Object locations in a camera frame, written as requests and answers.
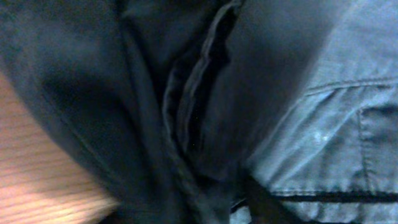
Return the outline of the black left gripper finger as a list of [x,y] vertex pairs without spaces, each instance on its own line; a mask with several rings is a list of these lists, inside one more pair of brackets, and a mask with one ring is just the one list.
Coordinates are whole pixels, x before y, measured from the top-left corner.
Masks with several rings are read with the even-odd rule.
[[254,224],[304,224],[247,172],[241,175],[243,190]]

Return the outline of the dark blue denim shorts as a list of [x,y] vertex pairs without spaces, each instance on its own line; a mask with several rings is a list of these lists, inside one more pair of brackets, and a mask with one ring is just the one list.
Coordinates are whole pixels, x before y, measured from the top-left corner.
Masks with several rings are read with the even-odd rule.
[[394,0],[2,1],[1,71],[107,223],[251,218],[243,172],[304,223],[397,222]]

